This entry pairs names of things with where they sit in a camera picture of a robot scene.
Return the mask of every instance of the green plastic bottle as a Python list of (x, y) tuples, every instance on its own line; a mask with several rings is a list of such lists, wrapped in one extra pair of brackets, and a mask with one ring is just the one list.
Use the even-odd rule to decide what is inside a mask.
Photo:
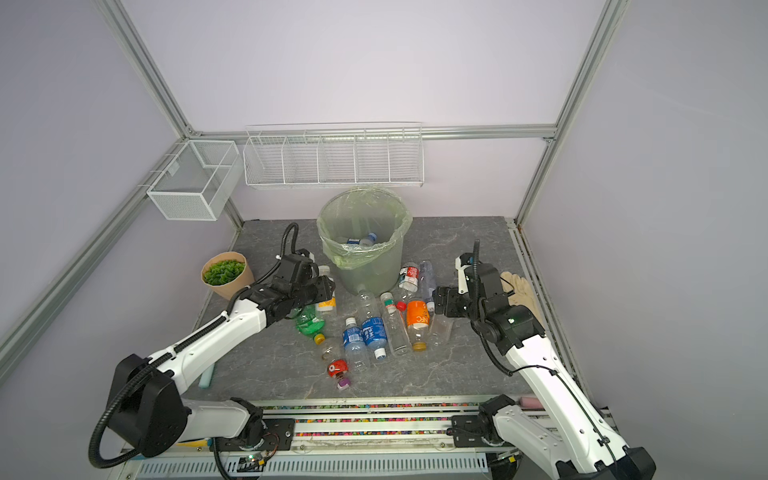
[(314, 305), (307, 305), (301, 310), (301, 314), (296, 317), (296, 329), (306, 336), (317, 337), (322, 335), (319, 331), (325, 326), (326, 322), (315, 313)]

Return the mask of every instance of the wire basket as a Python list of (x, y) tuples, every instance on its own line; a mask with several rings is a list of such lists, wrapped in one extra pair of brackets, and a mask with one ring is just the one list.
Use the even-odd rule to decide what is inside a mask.
[(216, 220), (242, 174), (235, 142), (189, 140), (147, 195), (168, 220)]
[(249, 127), (243, 147), (246, 184), (256, 189), (423, 185), (421, 125), (386, 125), (342, 124), (330, 130), (316, 124), (285, 131), (275, 125), (264, 126), (270, 130)]

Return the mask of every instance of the bottle cap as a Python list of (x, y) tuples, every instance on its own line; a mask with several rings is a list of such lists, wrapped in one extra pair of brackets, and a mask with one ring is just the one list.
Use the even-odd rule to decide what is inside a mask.
[(350, 382), (349, 379), (341, 379), (336, 384), (336, 388), (339, 390), (346, 390), (349, 388), (350, 385), (352, 385), (352, 382)]

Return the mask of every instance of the bottle label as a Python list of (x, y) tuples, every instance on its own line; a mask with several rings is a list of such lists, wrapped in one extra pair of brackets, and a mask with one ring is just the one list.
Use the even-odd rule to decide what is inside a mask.
[(346, 365), (346, 361), (344, 359), (341, 360), (334, 360), (333, 362), (328, 365), (328, 375), (329, 376), (337, 376), (341, 373), (348, 372), (349, 367)]
[(362, 323), (362, 339), (366, 345), (370, 345), (376, 340), (386, 340), (386, 331), (384, 330), (384, 320), (380, 316), (374, 316)]
[(419, 269), (415, 266), (404, 266), (400, 269), (400, 278), (397, 281), (398, 285), (402, 286), (404, 283), (413, 283), (414, 286), (419, 285)]
[(351, 326), (344, 330), (342, 338), (344, 339), (344, 346), (347, 346), (347, 344), (352, 342), (362, 342), (362, 332), (360, 331), (360, 327)]
[(406, 314), (406, 322), (408, 323), (408, 326), (415, 325), (417, 323), (423, 323), (423, 326), (429, 325), (429, 310), (427, 310), (426, 303), (420, 300), (413, 300), (411, 303), (409, 303), (408, 312)]
[(334, 293), (331, 297), (331, 300), (326, 300), (325, 302), (320, 302), (317, 304), (317, 309), (323, 312), (326, 312), (328, 310), (333, 310), (336, 308), (336, 294)]

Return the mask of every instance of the potted plant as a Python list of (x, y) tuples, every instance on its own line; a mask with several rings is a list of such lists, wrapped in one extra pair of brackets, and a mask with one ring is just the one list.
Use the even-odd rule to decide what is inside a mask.
[(236, 291), (253, 283), (253, 273), (242, 254), (224, 252), (205, 263), (200, 279), (211, 290), (229, 300)]

